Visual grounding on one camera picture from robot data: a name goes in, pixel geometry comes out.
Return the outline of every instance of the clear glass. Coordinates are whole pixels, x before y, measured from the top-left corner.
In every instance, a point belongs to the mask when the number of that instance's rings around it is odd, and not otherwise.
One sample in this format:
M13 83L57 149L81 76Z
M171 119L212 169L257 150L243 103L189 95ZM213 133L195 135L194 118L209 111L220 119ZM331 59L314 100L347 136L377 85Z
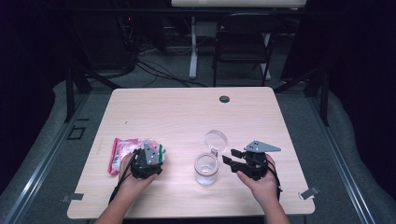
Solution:
M216 155L227 149L228 140L224 133L212 130L205 135L205 144Z
M211 153L201 154L195 160L195 179L202 185L211 185L217 179L218 169L218 158Z

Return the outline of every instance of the metal bar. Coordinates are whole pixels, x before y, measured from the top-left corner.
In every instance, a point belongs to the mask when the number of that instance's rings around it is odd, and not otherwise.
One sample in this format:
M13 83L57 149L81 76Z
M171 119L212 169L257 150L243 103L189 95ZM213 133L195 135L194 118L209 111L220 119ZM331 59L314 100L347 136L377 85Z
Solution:
M343 11L306 11L306 10L276 10L273 7L169 7L169 8L70 8L70 7L45 7L48 12L61 14L100 13L100 14L125 14L138 16L213 16L226 15L233 12L257 12L278 16L312 18L312 19L340 19L345 16Z
M73 117L73 114L75 112L73 75L71 69L69 69L69 71L66 73L65 84L66 84L67 114L64 122L68 122L70 118Z
M356 184L355 179L352 176L352 173L350 173L349 168L347 166L346 161L344 160L344 156L338 147L336 141L334 140L334 137L332 135L332 131L330 130L330 127L326 126L320 117L320 114L318 113L318 102L315 100L313 97L308 97L307 98L308 103L311 106L311 109L314 111L314 116L318 122L318 124L321 127L321 130L323 131L324 135L326 136L329 145L331 147L331 153L332 153L332 158L335 163L335 167L338 170L338 173L341 176L341 179L344 182L344 185L346 187L346 191L350 197L350 200L352 201L353 205L355 206L356 212L361 220L361 223L370 223L374 224L375 220L367 207L366 202L364 201L364 198L361 194L361 190L359 189L359 186Z
M324 69L322 74L322 85L321 85L321 94L320 94L320 110L319 114L322 118L324 124L329 126L329 121L327 119L327 110L329 107L329 71Z
M61 150L61 145L64 139L66 138L67 134L70 133L70 131L73 129L72 124L77 119L77 116L82 110L82 107L87 102L88 97L88 95L83 94L80 96L80 98L78 98L74 116L70 119L70 122L64 124L51 149L48 150L48 153L43 157L41 162L35 168L35 172L32 174L32 177L29 179L20 197L8 213L5 223L22 222L23 216L25 215L30 204L35 198L35 195L40 190L40 187L43 184L47 174L49 173L52 164L55 162L57 155Z
M120 86L117 85L116 83L114 83L114 82L112 82L112 81L109 81L109 80L106 79L105 77L101 77L99 74L93 72L93 71L90 70L90 69L85 68L85 67L82 66L82 65L79 66L78 68L81 69L81 71L85 72L88 76L90 76L90 77L92 77L92 78L98 80L99 82L105 84L106 86L108 86L109 88L111 88L111 89L113 89L113 90L120 88Z
M303 74L302 76L296 77L294 79L292 79L291 81L277 87L276 89L274 89L275 93L281 93L282 91L286 91L288 88L296 85L297 83L303 81L304 79L310 78L314 75L316 75L318 72L318 68L313 69L305 74Z

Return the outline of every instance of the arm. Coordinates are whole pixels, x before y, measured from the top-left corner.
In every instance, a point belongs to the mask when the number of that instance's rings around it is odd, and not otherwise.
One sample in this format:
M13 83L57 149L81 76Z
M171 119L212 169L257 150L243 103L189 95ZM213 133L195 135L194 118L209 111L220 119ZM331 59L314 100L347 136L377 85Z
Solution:
M267 160L275 165L274 160L267 155ZM264 178L254 181L244 173L236 173L239 179L250 188L254 198L262 207L268 224L288 224L289 219L276 197L276 179L271 172L267 172Z
M128 161L132 158L132 154L124 157L121 162L120 171L124 171ZM136 179L129 175L121 184L119 192L114 200L108 205L101 216L95 221L97 224L101 223L122 223L123 218L129 207L134 203L140 193L157 177L152 175L147 179Z

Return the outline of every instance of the pink package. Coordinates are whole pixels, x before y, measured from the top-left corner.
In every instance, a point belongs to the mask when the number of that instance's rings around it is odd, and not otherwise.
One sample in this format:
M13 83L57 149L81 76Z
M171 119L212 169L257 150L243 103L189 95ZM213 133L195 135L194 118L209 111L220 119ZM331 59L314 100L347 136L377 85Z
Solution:
M148 138L143 138L143 139L134 138L128 140L121 140L119 138L114 139L113 149L111 151L111 159L107 168L108 173L111 175L117 175L120 171L120 165L122 159L129 153L133 153L136 149L144 148L145 144L147 144L149 147L152 147L154 149L160 148L161 146L154 140Z
M117 175L120 171L122 159L138 148L140 148L140 146L139 139L137 138L128 140L120 140L119 138L114 139L113 150L111 152L111 159L107 171L111 175Z

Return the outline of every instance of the wooden table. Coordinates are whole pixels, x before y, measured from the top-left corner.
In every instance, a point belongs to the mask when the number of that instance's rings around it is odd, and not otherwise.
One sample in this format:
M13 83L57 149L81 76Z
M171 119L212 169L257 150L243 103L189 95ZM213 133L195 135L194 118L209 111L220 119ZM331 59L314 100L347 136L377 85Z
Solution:
M230 97L222 103L222 95ZM167 150L163 172L129 209L129 218L262 216L263 211L230 166L219 163L217 181L202 186L194 178L196 156L207 152L204 136L219 130L228 149L243 150L257 139L280 147L269 154L283 192L280 202L289 215L310 214L312 199L298 192L308 189L273 90L256 88L118 89L109 100L75 193L70 218L98 218L105 210L118 178L107 172L116 137L152 138Z

